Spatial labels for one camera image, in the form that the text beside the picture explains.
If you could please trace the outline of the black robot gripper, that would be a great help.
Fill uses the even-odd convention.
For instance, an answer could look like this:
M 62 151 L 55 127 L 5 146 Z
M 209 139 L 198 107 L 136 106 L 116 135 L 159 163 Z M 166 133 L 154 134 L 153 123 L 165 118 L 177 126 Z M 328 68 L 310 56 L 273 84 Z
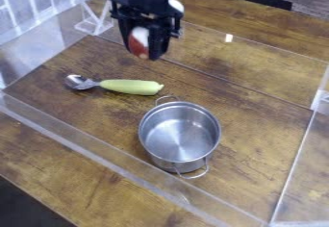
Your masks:
M 128 37 L 143 17 L 154 15 L 149 25 L 149 58 L 155 61 L 167 52 L 173 30 L 175 11 L 169 7 L 169 0 L 110 0 L 112 3 L 111 17 L 118 21 L 119 31 L 127 51 Z

